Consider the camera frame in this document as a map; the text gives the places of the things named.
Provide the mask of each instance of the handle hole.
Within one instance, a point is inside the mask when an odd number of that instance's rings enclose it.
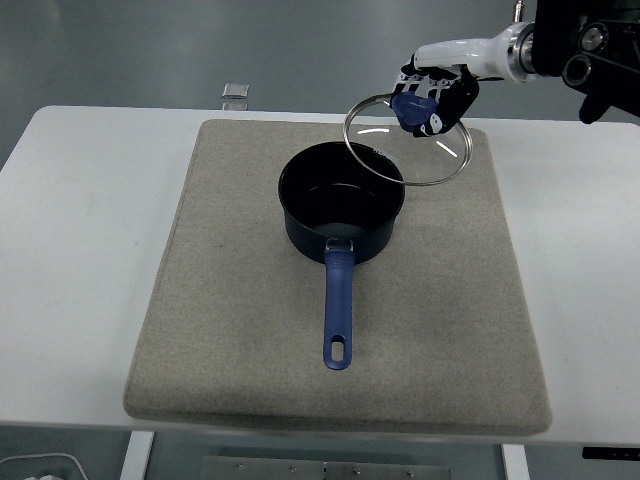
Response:
[[[334,362],[344,360],[344,338],[339,335],[331,339],[331,359]]]

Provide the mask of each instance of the saucepan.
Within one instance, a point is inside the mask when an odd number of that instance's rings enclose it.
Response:
[[[278,182],[287,235],[326,267],[323,358],[333,370],[352,360],[354,265],[385,248],[404,202],[404,185],[389,181],[402,181],[396,165],[373,148],[350,147],[359,162],[344,142],[313,145],[289,161]]]

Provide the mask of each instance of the metal plate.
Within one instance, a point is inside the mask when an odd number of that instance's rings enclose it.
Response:
[[[424,465],[338,463],[205,456],[201,480],[450,480],[449,469]]]
[[[449,469],[425,465],[387,465],[380,463],[326,464],[325,480],[449,480]]]
[[[202,460],[201,480],[324,480],[324,462],[214,457]]]

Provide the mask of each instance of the white cable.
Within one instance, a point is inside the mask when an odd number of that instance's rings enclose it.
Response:
[[[87,474],[84,473],[84,469],[82,468],[82,465],[80,465],[80,462],[78,461],[78,459],[73,455],[69,455],[68,453],[38,453],[34,455],[14,455],[13,457],[7,457],[0,460],[0,465],[10,460],[28,460],[31,458],[48,458],[48,457],[70,458],[75,462],[76,467],[78,467],[78,470],[80,470],[80,474],[82,474],[82,478],[84,478],[84,480],[89,480],[89,478],[87,477]]]

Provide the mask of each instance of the white table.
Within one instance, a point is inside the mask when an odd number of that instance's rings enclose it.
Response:
[[[0,172],[0,424],[218,431],[122,407],[196,135],[211,118],[343,116],[36,113]],[[532,437],[425,440],[640,445],[638,127],[466,124],[489,137],[554,420]]]

